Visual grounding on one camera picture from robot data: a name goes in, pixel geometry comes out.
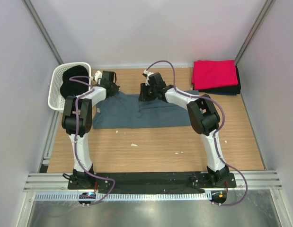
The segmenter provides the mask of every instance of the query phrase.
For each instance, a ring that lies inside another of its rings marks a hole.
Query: black cloth
[[[238,79],[238,84],[237,85],[203,89],[203,90],[199,90],[199,92],[217,93],[217,94],[230,94],[230,95],[240,94],[240,92],[241,92],[241,83],[240,83],[239,71],[238,71],[237,66],[236,66],[236,72],[237,72],[237,79]]]
[[[67,96],[77,96],[81,95],[84,92],[87,92],[89,87],[74,81],[70,81],[71,77],[75,76],[88,76],[89,72],[86,70],[85,67],[81,65],[77,65],[74,67],[69,68],[63,73],[62,80],[63,84],[60,87],[61,95],[66,98]],[[76,80],[89,83],[88,78],[77,78]]]

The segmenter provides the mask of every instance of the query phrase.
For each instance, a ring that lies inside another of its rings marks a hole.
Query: metal floor
[[[228,192],[227,203],[238,201],[244,191]],[[251,190],[232,207],[210,201],[103,202],[77,207],[76,201],[35,201],[29,227],[281,227],[270,190]]]

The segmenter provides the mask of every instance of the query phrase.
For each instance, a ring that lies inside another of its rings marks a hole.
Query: red wire
[[[226,186],[226,194],[228,193],[228,185],[227,185],[227,181],[225,181],[225,186]]]
[[[96,193],[97,188],[98,188],[98,181],[95,182],[94,193]]]

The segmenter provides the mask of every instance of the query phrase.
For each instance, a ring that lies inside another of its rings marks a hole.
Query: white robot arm
[[[229,175],[229,168],[222,162],[224,160],[219,135],[220,117],[213,103],[207,99],[191,98],[191,94],[184,91],[177,91],[172,85],[166,85],[159,73],[144,71],[146,82],[140,85],[140,101],[159,99],[167,103],[173,103],[188,110],[191,125],[195,132],[200,134],[207,155],[207,170],[209,179],[214,186],[221,184]],[[214,144],[214,135],[217,143],[217,150]]]
[[[79,133],[77,135],[77,155],[78,160],[83,167],[91,174],[94,174],[93,164],[89,157],[89,131],[92,127],[92,107],[98,102],[105,100],[106,98],[113,96],[118,90],[119,86],[116,85],[116,75],[114,72],[103,71],[103,73],[97,71],[95,74],[97,80],[97,86],[93,87],[92,92],[80,98],[79,104]],[[75,164],[73,174],[68,176],[69,189],[77,189],[78,185],[82,187],[83,184],[88,188],[94,183],[94,179],[84,172],[79,165],[75,156],[75,134],[76,134],[76,109],[75,101],[77,97],[68,96],[65,99],[65,105],[62,116],[62,127],[66,130],[72,143],[73,153],[75,157]]]
[[[181,95],[181,94],[177,93],[174,89],[169,89],[165,93],[165,97],[166,97],[166,101],[168,103],[176,104],[176,105],[181,106],[182,108],[184,108],[186,110],[187,110],[187,104],[197,100],[196,98],[190,98],[190,97]],[[201,136],[201,139],[203,141],[204,148],[205,148],[205,151],[206,151],[207,166],[211,170],[216,172],[216,171],[219,171],[219,170],[223,169],[225,167],[225,164],[218,157],[216,149],[215,149],[215,146],[214,146],[213,134],[215,133],[215,131],[216,131],[216,129],[211,131],[209,133],[209,135],[201,134],[200,136]],[[223,158],[218,133],[216,133],[215,137],[217,139],[217,145],[218,145],[219,153],[221,155],[221,158]]]

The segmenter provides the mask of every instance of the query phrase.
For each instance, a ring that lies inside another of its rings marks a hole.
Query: white plastic basket
[[[66,63],[66,64],[59,65],[53,71],[50,92],[48,94],[47,103],[51,109],[57,110],[57,111],[63,113],[65,99],[60,94],[60,87],[63,83],[62,76],[66,70],[68,70],[69,68],[74,67],[76,65],[84,66],[87,69],[87,71],[89,72],[89,76],[91,76],[90,65],[85,62],[73,62],[73,63]]]

